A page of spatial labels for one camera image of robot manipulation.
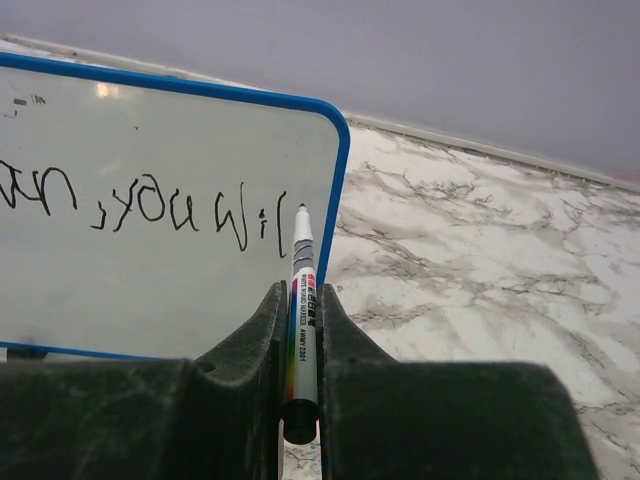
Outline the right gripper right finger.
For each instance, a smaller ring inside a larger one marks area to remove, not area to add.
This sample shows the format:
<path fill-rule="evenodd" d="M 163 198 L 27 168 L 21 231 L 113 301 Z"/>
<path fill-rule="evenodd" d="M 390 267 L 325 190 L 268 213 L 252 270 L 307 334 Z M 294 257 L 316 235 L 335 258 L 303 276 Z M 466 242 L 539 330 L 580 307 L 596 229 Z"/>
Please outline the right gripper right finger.
<path fill-rule="evenodd" d="M 570 395 L 543 365 L 400 362 L 319 291 L 326 479 L 594 479 Z"/>

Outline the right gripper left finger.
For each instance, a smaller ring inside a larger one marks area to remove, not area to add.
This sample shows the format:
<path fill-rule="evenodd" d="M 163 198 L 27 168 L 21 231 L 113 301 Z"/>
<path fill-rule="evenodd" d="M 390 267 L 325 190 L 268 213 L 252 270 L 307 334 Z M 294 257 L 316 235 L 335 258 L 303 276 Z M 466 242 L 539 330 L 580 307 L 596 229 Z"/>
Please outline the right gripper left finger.
<path fill-rule="evenodd" d="M 190 359 L 1 365 L 5 479 L 277 479 L 287 288 Z"/>

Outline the white whiteboard marker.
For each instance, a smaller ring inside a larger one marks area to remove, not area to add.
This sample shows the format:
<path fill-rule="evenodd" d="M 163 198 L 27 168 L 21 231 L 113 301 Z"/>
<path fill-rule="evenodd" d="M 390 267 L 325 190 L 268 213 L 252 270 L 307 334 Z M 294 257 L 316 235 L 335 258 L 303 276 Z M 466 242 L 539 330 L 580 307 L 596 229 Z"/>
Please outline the white whiteboard marker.
<path fill-rule="evenodd" d="M 304 204 L 296 212 L 284 404 L 284 439 L 305 445 L 316 438 L 319 417 L 316 352 L 317 278 L 311 217 Z"/>

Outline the blue framed whiteboard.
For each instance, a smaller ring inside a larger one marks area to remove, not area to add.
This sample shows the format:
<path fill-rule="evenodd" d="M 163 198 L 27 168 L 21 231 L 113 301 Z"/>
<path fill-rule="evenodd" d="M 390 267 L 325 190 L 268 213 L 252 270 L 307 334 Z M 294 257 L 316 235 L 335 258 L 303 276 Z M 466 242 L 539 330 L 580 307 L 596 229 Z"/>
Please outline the blue framed whiteboard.
<path fill-rule="evenodd" d="M 1 343 L 194 357 L 327 270 L 350 132 L 331 104 L 1 57 Z"/>

